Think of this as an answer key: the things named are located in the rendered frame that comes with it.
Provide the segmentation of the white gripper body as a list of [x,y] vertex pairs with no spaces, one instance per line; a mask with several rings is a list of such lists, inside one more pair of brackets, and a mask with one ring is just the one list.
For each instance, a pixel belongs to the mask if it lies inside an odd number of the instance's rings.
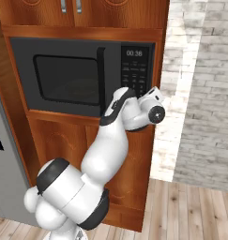
[[164,96],[160,92],[157,86],[154,86],[151,90],[149,90],[146,94],[147,97],[153,98],[158,102],[162,102],[164,100]]

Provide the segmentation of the wooden lower cupboard door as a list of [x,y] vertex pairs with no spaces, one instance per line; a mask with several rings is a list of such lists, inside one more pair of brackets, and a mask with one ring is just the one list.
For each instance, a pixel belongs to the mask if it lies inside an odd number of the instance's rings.
[[85,128],[88,150],[81,170],[110,190],[110,203],[144,209],[155,128],[104,129]]
[[87,150],[85,127],[52,121],[28,119],[37,151],[36,173],[49,160],[64,158],[78,170]]

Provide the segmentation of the wooden cupboard door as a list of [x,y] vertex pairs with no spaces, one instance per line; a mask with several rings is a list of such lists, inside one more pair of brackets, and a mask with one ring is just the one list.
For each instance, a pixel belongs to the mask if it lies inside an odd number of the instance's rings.
[[73,26],[71,0],[66,0],[67,13],[62,13],[60,0],[0,0],[3,25]]
[[73,3],[76,26],[161,29],[170,0],[82,0],[82,14]]
[[110,203],[144,209],[155,128],[104,129],[85,128],[88,150],[81,170],[110,190]]
[[78,170],[87,150],[85,127],[52,121],[28,119],[37,151],[36,173],[49,160],[64,158]]

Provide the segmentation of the wooden upper cupboard door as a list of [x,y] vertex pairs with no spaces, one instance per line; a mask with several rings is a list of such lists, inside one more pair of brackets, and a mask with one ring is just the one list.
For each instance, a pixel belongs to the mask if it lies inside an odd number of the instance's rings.
[[66,0],[67,13],[62,13],[60,0],[0,0],[3,25],[73,26],[71,0]]
[[82,0],[82,14],[73,3],[76,26],[161,29],[170,0]]

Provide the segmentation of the wooden bottom drawer front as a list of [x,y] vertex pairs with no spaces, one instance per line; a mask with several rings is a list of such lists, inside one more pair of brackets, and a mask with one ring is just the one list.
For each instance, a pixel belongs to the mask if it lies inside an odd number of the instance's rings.
[[122,229],[141,232],[144,222],[144,211],[110,203],[108,214],[103,220],[104,224]]

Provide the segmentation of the grey fridge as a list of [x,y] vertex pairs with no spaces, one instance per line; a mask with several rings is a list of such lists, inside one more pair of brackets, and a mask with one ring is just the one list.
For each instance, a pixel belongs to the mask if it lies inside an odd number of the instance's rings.
[[37,226],[24,207],[29,184],[0,99],[0,217]]

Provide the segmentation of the wooden tall cabinet frame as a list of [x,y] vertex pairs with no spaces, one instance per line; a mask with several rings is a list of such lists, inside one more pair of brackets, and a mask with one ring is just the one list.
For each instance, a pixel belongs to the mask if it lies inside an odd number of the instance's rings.
[[106,110],[121,86],[142,97],[160,84],[166,26],[167,22],[161,29],[136,29],[0,21],[0,96],[31,184],[36,182],[37,151],[28,119],[98,127],[98,47],[105,48]]

